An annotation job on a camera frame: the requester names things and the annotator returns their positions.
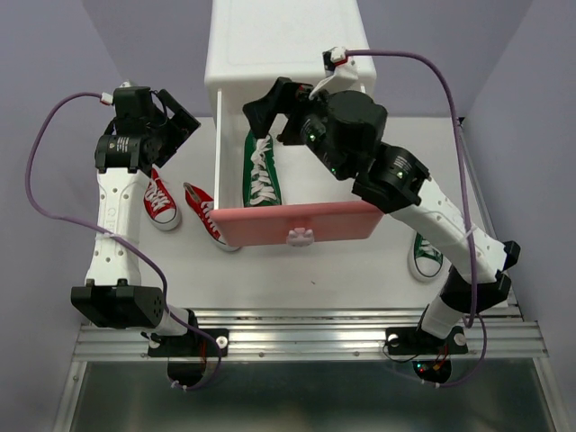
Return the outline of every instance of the purple wall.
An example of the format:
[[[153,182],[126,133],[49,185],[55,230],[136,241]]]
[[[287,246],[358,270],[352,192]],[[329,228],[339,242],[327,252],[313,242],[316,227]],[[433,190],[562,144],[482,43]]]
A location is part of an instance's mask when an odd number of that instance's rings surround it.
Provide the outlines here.
[[[0,429],[48,431],[59,405],[80,317],[69,301],[81,284],[94,236],[44,220],[24,195],[24,165],[53,104],[120,82],[82,4],[4,2],[0,11]],[[113,112],[73,102],[49,128],[33,188],[55,212],[94,219],[94,147]]]
[[[511,271],[576,425],[576,2],[535,0],[464,124],[490,216],[522,246]]]

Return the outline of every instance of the white connector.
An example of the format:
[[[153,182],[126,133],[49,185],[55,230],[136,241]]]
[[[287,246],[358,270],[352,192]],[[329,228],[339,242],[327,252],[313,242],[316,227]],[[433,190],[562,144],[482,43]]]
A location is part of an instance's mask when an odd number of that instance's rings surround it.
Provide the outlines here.
[[[114,103],[114,98],[111,94],[102,93],[100,95],[100,104],[110,106]]]
[[[310,99],[314,99],[320,90],[329,93],[342,92],[350,88],[358,80],[358,69],[356,63],[350,59],[348,61],[346,48],[335,47],[330,50],[330,61],[336,68],[329,76],[321,80],[310,92]]]

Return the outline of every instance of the cable connector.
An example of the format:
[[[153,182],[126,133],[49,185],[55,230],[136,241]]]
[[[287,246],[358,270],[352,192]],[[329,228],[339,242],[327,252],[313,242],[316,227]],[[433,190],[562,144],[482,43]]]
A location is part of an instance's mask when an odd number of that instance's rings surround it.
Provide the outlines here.
[[[312,100],[316,95],[326,90],[329,93],[342,92],[350,88],[358,80],[356,62],[348,61],[347,51],[344,47],[334,47],[322,53],[326,78],[322,79],[310,92]]]
[[[102,93],[100,95],[100,104],[110,106],[114,103],[114,98],[111,94]]]

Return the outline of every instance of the shoelace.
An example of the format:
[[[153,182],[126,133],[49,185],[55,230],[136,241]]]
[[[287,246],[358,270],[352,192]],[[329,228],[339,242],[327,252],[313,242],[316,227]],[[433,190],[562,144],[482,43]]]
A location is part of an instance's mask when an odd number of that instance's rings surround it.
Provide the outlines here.
[[[254,168],[250,172],[251,177],[254,178],[251,183],[252,189],[250,195],[256,196],[250,199],[250,205],[258,205],[262,201],[273,201],[276,199],[276,194],[272,187],[272,180],[270,180],[270,175],[268,171],[266,171],[265,153],[270,150],[268,143],[273,145],[269,136],[264,139],[259,139],[256,142],[256,150],[250,157],[250,160],[254,164]]]
[[[165,205],[170,204],[170,199],[166,196],[164,191],[158,187],[156,181],[152,182],[150,185],[153,186],[152,188],[148,188],[145,198],[147,201],[150,201],[152,210],[156,212],[158,209],[161,209]]]
[[[210,217],[210,214],[208,214],[210,211],[214,210],[214,201],[204,201],[202,204],[200,204],[200,208],[202,209],[202,213],[204,213],[204,218],[210,224],[210,230],[212,232],[219,233],[218,230],[216,229],[216,224],[214,223],[214,221]]]
[[[431,255],[432,257],[435,257],[436,254],[438,253],[436,248],[433,247],[430,244],[430,242],[428,240],[426,240],[425,238],[423,238],[422,242],[420,243],[420,249],[422,249],[425,253]]]

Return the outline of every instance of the purple cable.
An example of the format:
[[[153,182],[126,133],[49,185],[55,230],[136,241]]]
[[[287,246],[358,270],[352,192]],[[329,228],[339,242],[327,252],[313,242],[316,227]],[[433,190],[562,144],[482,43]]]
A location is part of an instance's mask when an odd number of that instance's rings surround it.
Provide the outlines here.
[[[415,54],[412,52],[407,51],[388,51],[385,49],[349,49],[346,51],[347,56],[375,56],[375,57],[400,57],[405,59],[414,59],[424,63],[432,72],[436,75],[442,88],[444,88],[444,92],[446,94],[446,99],[448,100],[448,106],[450,108],[450,119],[452,120],[452,130],[454,132],[454,141],[456,144],[456,155],[458,159],[458,173],[460,176],[460,187],[462,192],[462,206],[463,206],[463,219],[464,219],[464,228],[466,229],[466,233],[468,235],[468,248],[470,249],[470,273],[471,273],[471,285],[472,285],[472,301],[470,304],[470,319],[466,320],[463,317],[464,325],[470,329],[474,324],[474,317],[478,317],[478,320],[482,326],[482,351],[480,354],[480,358],[478,363],[474,366],[474,368],[463,378],[450,382],[448,384],[441,384],[441,387],[454,387],[458,384],[464,383],[467,381],[478,369],[484,357],[486,356],[486,348],[488,346],[488,334],[486,333],[486,326],[484,324],[484,320],[480,315],[476,314],[477,304],[478,304],[478,270],[476,266],[476,246],[474,245],[474,236],[472,232],[472,218],[470,217],[470,206],[468,203],[468,190],[466,187],[466,173],[464,171],[464,146],[460,140],[460,134],[458,133],[458,117],[456,116],[456,106],[454,103],[454,98],[452,97],[452,92],[450,91],[450,87],[446,82],[446,79],[440,72],[440,69],[428,60],[426,57],[421,56],[419,54]]]
[[[114,233],[109,231],[108,229],[104,229],[104,228],[98,226],[97,224],[89,222],[87,220],[81,220],[81,219],[75,218],[73,216],[60,216],[60,215],[57,215],[57,214],[54,214],[54,213],[47,211],[46,209],[44,209],[43,207],[41,207],[38,204],[38,202],[36,201],[36,199],[34,198],[34,195],[32,193],[32,187],[31,187],[32,166],[34,165],[34,157],[36,156],[36,151],[38,150],[38,146],[40,145],[40,142],[41,142],[41,139],[44,135],[44,132],[48,128],[48,125],[50,124],[50,121],[52,120],[52,118],[54,117],[56,112],[64,104],[66,104],[66,103],[68,103],[74,99],[77,99],[79,97],[83,97],[83,96],[95,97],[98,100],[100,100],[100,97],[101,97],[101,95],[98,93],[90,93],[90,92],[76,93],[76,94],[72,94],[68,97],[65,97],[60,102],[58,102],[54,106],[54,108],[52,108],[52,110],[49,112],[48,116],[46,117],[46,120],[44,121],[44,123],[40,127],[40,130],[38,131],[38,135],[36,135],[36,139],[34,140],[34,143],[32,144],[32,149],[30,151],[30,155],[28,156],[28,162],[26,163],[26,174],[25,174],[25,178],[24,178],[24,184],[25,184],[25,188],[26,188],[26,196],[28,197],[28,201],[31,204],[31,206],[34,208],[34,210],[36,212],[38,212],[39,214],[41,214],[42,216],[45,216],[49,219],[53,219],[54,221],[64,221],[64,222],[74,223],[75,225],[80,225],[81,227],[86,227],[86,228],[89,228],[90,230],[93,230],[93,231],[99,232],[101,234],[105,234],[107,236],[110,236],[116,242],[118,242],[119,244],[121,244],[122,246],[127,248],[136,257],[140,258],[142,261],[144,261],[146,264],[148,264],[150,267],[152,267],[152,269],[157,273],[157,275],[160,277],[160,280],[162,281],[162,292],[164,294],[164,299],[165,299],[165,311],[166,311],[166,313],[168,313],[170,318],[172,318],[178,324],[189,329],[190,331],[197,334],[198,336],[201,336],[202,338],[208,339],[216,347],[216,352],[218,353],[218,363],[216,364],[216,367],[214,368],[214,372],[210,375],[210,377],[207,380],[200,381],[196,385],[193,385],[191,387],[186,388],[187,391],[198,390],[198,389],[206,386],[206,384],[208,384],[216,376],[216,373],[220,369],[220,365],[221,365],[221,361],[222,361],[222,352],[221,352],[220,347],[216,343],[216,340],[212,336],[210,336],[208,333],[200,330],[199,328],[191,326],[187,322],[182,321],[181,319],[179,319],[175,314],[173,314],[170,311],[170,309],[168,308],[168,303],[167,303],[168,280],[166,279],[166,276],[164,275],[164,272],[160,269],[160,267],[158,267],[158,265],[156,263],[154,263],[154,261],[152,261],[150,258],[148,258],[144,253],[140,252],[140,250],[137,247],[135,247],[134,245],[132,245],[129,241],[126,241],[124,238],[114,235]]]

